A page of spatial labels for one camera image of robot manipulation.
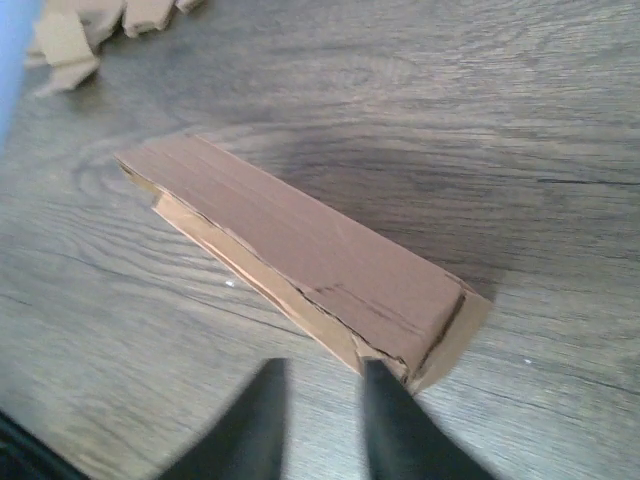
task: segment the wooden floor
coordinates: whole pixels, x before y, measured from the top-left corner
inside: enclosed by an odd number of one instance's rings
[[[612,0],[218,0],[116,38],[93,83],[25,95],[0,160],[0,407],[92,477],[144,479],[284,355],[288,477],[363,478],[357,376],[112,157],[205,129],[495,301],[421,395],[479,458],[638,478],[639,23]]]

